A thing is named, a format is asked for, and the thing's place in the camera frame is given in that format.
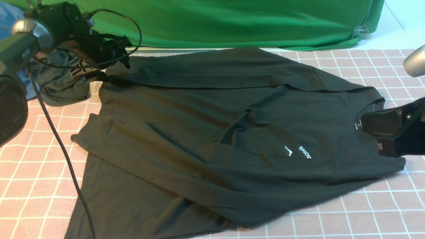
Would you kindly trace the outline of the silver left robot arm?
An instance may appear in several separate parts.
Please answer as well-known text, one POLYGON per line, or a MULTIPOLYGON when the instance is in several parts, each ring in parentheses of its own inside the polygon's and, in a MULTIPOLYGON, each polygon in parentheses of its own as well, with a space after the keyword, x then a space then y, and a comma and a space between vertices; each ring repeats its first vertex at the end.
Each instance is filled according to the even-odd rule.
POLYGON ((85 65, 69 69, 102 70, 121 62, 129 68, 131 47, 127 36, 101 34, 93 29, 96 9, 82 13, 76 4, 60 2, 43 5, 24 13, 12 27, 12 35, 1 40, 1 145, 5 145, 23 130, 28 118, 27 89, 18 72, 31 61, 41 61, 59 46, 75 54, 85 65))

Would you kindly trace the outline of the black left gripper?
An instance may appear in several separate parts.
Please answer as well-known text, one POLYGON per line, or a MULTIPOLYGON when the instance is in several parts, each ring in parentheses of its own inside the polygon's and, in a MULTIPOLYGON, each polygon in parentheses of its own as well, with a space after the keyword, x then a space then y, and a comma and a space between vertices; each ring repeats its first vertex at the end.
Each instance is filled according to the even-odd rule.
POLYGON ((38 2, 37 18, 47 20, 54 30, 64 29, 65 36, 59 39, 59 45, 78 57, 76 65, 68 67, 74 78, 94 75, 117 62, 130 69, 126 51, 131 46, 129 38, 93 30, 92 17, 98 11, 83 13, 76 4, 68 2, 52 5, 38 2))

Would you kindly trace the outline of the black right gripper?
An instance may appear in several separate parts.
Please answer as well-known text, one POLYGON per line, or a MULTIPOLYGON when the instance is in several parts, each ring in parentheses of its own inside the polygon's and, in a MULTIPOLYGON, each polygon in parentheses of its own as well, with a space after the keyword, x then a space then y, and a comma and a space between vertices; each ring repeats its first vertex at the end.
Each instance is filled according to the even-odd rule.
POLYGON ((366 113, 360 122, 364 132, 377 138, 382 156, 425 154, 424 97, 400 107, 366 113))

